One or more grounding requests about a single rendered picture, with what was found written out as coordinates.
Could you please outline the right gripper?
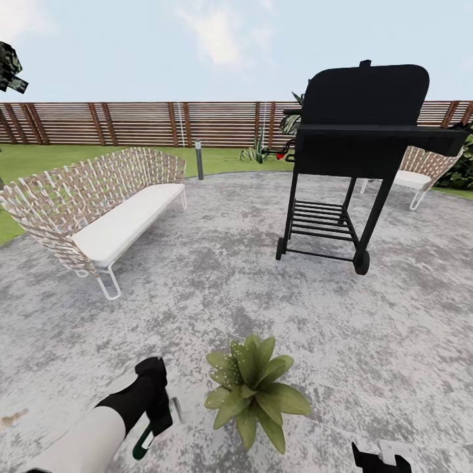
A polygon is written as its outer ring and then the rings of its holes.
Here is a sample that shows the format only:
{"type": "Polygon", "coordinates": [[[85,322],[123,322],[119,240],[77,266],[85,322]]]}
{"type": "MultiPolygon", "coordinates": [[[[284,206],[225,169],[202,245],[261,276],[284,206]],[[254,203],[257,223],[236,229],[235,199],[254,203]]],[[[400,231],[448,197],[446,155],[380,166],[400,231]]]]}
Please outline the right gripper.
{"type": "Polygon", "coordinates": [[[363,473],[411,473],[410,464],[405,459],[397,459],[396,466],[383,463],[377,454],[360,452],[355,446],[354,441],[351,443],[355,465],[363,468],[363,473]]]}

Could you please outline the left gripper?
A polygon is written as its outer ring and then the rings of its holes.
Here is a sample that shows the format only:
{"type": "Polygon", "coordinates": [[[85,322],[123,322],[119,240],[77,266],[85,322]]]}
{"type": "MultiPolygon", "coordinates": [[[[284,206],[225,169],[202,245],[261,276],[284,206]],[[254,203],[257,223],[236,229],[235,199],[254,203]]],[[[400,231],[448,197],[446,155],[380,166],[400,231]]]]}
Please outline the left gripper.
{"type": "Polygon", "coordinates": [[[145,411],[145,415],[150,421],[152,434],[156,438],[158,434],[173,424],[169,408],[168,392],[165,392],[164,398],[156,406],[149,407],[145,411]]]}

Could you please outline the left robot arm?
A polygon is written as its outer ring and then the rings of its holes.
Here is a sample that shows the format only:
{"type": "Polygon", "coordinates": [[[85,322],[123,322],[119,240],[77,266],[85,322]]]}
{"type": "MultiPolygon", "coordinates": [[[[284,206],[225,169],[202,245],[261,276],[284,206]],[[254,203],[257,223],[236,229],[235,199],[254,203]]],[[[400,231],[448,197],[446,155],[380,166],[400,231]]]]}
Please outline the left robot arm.
{"type": "Polygon", "coordinates": [[[138,363],[135,374],[113,383],[106,399],[17,473],[105,473],[144,413],[156,438],[173,424],[169,409],[173,403],[184,425],[190,418],[190,405],[181,386],[166,391],[166,378],[162,358],[138,363]]]}

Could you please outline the insectifuge atomizer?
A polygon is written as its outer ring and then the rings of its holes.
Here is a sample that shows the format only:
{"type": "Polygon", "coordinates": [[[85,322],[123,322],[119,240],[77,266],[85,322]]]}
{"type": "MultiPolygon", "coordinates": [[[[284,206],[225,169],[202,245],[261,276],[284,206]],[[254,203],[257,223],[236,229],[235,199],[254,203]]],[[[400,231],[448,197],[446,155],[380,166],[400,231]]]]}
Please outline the insectifuge atomizer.
{"type": "Polygon", "coordinates": [[[150,449],[150,446],[152,445],[155,439],[156,437],[153,436],[152,428],[149,424],[133,448],[133,457],[137,460],[141,460],[146,454],[146,452],[150,449]]]}

